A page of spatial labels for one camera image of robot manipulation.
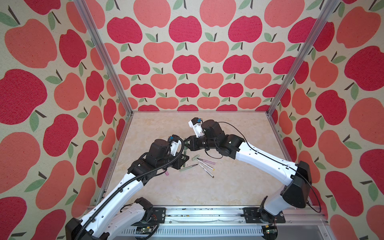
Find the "aluminium left rear corner post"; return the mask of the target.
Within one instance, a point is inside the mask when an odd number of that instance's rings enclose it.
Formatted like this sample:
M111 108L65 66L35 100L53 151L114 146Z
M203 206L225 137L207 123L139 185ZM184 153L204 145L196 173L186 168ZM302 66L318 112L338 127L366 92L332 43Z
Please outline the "aluminium left rear corner post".
M88 8L88 5L86 1L74 1L75 5L77 7L77 10L80 14L80 17L82 18L90 36L91 39L98 51L98 54L101 58L101 61L105 67L105 70L107 74L109 75L113 86L115 90L117 91L117 95L119 96L123 107L125 108L127 115L132 118L133 117L133 110L132 107L128 101L128 98L125 94L123 85L120 81L120 78L114 68L114 65L112 63L112 59L110 58L110 55L108 53L107 48L105 47L104 42L102 41L99 30L97 29L96 23L92 18L92 14L90 9Z

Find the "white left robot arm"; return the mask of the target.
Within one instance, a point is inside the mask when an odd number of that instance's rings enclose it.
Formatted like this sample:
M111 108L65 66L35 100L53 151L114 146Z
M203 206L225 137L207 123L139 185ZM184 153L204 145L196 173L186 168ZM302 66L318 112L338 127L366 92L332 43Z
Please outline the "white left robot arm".
M182 138L173 135L167 141L155 140L150 150L134 161L120 183L81 219L72 218L65 226L68 240L113 240L127 227L151 217L152 205L137 200L122 212L125 203L159 170L179 169L188 159Z

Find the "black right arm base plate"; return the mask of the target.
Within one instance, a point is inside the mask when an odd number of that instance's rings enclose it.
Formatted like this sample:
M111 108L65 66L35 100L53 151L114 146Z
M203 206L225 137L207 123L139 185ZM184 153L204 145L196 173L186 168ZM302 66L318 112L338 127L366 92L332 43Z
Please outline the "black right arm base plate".
M243 214L247 224L284 224L286 219L283 212L278 213L276 216L268 213L264 209L259 210L257 207L243 208Z

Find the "white brown-tipped pen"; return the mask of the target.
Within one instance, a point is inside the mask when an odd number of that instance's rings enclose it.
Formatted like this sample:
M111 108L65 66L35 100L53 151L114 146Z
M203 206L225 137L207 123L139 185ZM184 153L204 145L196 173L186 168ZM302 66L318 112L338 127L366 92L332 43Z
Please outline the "white brown-tipped pen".
M211 178L214 178L214 175L209 172L202 164L198 164Z

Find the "white yellow-tipped pen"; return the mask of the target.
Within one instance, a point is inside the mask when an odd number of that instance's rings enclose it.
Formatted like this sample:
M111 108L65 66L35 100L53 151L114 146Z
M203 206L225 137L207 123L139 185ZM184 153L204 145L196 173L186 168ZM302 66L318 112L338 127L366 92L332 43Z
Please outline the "white yellow-tipped pen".
M204 162L202 162L202 161L198 161L200 164L202 164L203 166L205 166L205 167L207 167L208 169L210 169L210 170L215 170L213 167L211 167L211 166L209 166L208 164L206 164L206 163L204 163Z

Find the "light green pen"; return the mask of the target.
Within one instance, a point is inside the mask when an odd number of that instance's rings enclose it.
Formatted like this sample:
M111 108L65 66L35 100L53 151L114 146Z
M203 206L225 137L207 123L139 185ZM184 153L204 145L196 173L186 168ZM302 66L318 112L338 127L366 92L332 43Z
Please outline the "light green pen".
M191 165L191 166L187 166L187 167L185 167L185 168L181 168L181 169L179 170L179 172L183 172L183 171L192 169L192 168L194 168L194 167L196 167L196 166L198 166L198 164L194 164L194 165Z

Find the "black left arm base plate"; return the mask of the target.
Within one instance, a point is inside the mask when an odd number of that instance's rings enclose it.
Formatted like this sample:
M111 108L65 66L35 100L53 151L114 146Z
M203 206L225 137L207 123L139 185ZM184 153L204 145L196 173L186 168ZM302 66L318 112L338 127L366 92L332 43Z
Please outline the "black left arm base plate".
M143 220L145 223L165 223L166 208L152 207L145 211Z

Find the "aluminium corner post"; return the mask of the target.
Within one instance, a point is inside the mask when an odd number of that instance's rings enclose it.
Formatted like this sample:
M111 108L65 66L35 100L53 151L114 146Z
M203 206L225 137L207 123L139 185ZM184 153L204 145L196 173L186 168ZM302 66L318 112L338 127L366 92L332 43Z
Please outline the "aluminium corner post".
M128 101L128 98L125 94L123 85L120 81L120 78L114 68L114 65L112 63L112 59L110 58L110 55L108 53L107 48L105 47L104 42L102 41L99 30L97 29L96 23L92 18L92 14L90 9L88 8L88 5L86 1L74 1L75 5L77 7L77 10L80 14L80 17L82 18L90 36L91 39L98 51L98 54L101 58L101 61L105 67L105 70L107 74L109 75L113 86L115 90L117 91L117 95L119 96L123 107L125 108L127 115L132 118L133 117L133 110L132 107Z
M302 63L304 62L307 54L310 52L312 47L314 46L315 41L318 39L321 31L324 29L326 23L328 22L330 16L333 14L334 10L337 8L338 4L341 1L336 0L329 0L325 3L324 8L321 10L319 17L314 23L314 26L312 27L311 31L309 32L309 35L306 39L306 41L303 43L303 47L300 49L299 54L297 55L295 61L293 62L289 73L286 77L284 77L284 80L281 84L281 87L279 88L276 96L274 97L273 101L271 102L271 105L266 112L267 117L271 117L273 112L275 111L276 107L281 101L281 98L283 97L284 93L288 89L288 86L290 82L294 79L294 76L298 72L299 68L301 67Z

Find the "light green pen cap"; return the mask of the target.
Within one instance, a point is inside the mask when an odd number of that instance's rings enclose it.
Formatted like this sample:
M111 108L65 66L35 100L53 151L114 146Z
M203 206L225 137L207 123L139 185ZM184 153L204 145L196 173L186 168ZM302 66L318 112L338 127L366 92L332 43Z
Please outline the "light green pen cap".
M196 155L192 158L193 161L197 160L200 157L200 155Z

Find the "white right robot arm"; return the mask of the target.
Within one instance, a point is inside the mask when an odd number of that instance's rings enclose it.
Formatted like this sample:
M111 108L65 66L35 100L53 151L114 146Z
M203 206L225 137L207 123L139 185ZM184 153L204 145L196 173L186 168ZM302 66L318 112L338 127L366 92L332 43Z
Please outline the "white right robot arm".
M312 187L309 165L279 159L249 144L237 135L208 138L190 136L184 140L191 151L215 149L224 157L250 164L279 180L283 186L263 199L257 216L267 221L280 212L295 207L304 209Z

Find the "purple pen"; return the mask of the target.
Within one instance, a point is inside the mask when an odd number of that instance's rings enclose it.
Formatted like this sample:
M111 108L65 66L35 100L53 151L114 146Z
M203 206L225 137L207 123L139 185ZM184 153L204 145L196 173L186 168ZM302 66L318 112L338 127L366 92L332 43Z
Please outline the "purple pen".
M209 160L205 160L205 159L201 159L201 158L198 158L198 160L204 162L204 163L207 163L207 164L212 164L212 165L216 165L215 162L212 162L212 161L209 161Z

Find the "dark green pen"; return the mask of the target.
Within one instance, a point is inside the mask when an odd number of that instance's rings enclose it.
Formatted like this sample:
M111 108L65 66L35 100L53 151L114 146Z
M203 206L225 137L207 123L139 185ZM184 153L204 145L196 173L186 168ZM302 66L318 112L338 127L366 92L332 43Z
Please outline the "dark green pen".
M187 157L187 151L183 151L183 159L185 159Z

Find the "aluminium right rear corner post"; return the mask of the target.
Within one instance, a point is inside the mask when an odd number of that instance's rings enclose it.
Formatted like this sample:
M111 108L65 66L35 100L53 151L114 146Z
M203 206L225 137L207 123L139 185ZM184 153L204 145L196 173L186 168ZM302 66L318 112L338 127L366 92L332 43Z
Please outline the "aluminium right rear corner post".
M310 52L312 47L314 46L315 41L318 39L321 31L324 29L326 23L328 22L330 16L333 14L334 10L337 8L338 4L341 1L336 0L329 0L325 3L324 8L321 10L319 17L314 23L314 26L312 27L311 31L309 32L309 35L306 39L306 41L303 43L303 47L300 49L299 54L297 55L295 61L293 62L289 73L286 77L284 77L284 80L281 84L281 87L279 88L276 96L274 97L273 101L271 102L271 105L266 112L267 117L271 117L273 112L275 111L276 107L281 101L281 98L283 97L284 93L288 89L288 86L290 82L294 79L294 76L298 72L299 68L301 67L302 63L304 62L307 54Z

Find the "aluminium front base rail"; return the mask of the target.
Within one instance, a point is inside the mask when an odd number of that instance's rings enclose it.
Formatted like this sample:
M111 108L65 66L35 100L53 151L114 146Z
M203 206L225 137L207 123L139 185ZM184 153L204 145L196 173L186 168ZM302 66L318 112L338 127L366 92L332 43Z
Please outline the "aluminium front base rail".
M166 208L165 223L144 220L114 240L334 240L328 221L311 209L282 211L284 224L247 224L243 208L255 206L154 206Z

